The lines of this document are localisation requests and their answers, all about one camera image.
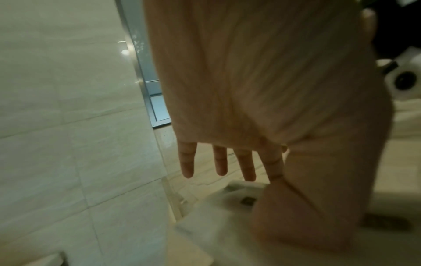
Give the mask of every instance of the metal trim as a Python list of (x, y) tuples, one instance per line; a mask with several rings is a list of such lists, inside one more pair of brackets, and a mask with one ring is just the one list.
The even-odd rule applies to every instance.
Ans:
[(135, 46), (133, 44), (132, 37), (130, 35), (130, 30), (128, 28), (128, 23), (126, 20), (126, 17), (124, 16), (124, 10), (123, 10), (123, 4), (121, 3), (121, 0), (115, 0), (115, 5), (117, 7), (118, 14), (120, 16), (121, 25), (123, 27), (124, 33), (125, 33), (125, 39), (126, 39), (126, 45), (127, 50), (129, 52), (129, 57), (133, 63), (133, 67), (135, 68), (137, 80), (139, 83), (140, 91), (142, 92), (143, 100), (145, 101), (145, 107), (147, 109), (149, 120), (152, 125), (152, 128), (161, 127), (163, 125), (171, 123), (171, 118), (163, 119), (163, 120), (157, 120), (155, 117), (155, 112), (152, 107), (152, 102), (150, 99), (150, 96), (148, 94), (148, 91), (146, 89), (145, 81), (143, 79), (142, 70), (140, 69), (140, 64), (137, 59)]

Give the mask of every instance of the toilet paper roll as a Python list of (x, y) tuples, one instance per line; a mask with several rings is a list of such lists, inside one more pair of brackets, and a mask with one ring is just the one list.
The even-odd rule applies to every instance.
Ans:
[(421, 98), (421, 54), (389, 72), (385, 83), (394, 100)]

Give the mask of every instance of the skin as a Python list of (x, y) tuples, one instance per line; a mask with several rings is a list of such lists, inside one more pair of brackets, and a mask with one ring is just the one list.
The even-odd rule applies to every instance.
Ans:
[[(255, 204), (263, 241), (348, 246), (392, 119), (358, 6), (337, 0), (145, 0), (153, 59), (193, 176), (198, 142), (244, 178), (257, 151), (270, 185)], [(282, 161), (282, 145), (290, 153)]]

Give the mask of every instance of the hand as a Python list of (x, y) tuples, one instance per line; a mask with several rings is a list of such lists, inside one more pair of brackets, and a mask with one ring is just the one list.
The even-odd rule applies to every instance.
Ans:
[[(258, 238), (347, 245), (367, 205), (391, 124), (360, 11), (334, 0), (144, 1), (153, 58), (193, 176), (198, 142), (218, 174), (233, 148), (271, 184), (253, 209)], [(281, 146), (290, 154), (282, 165)]]

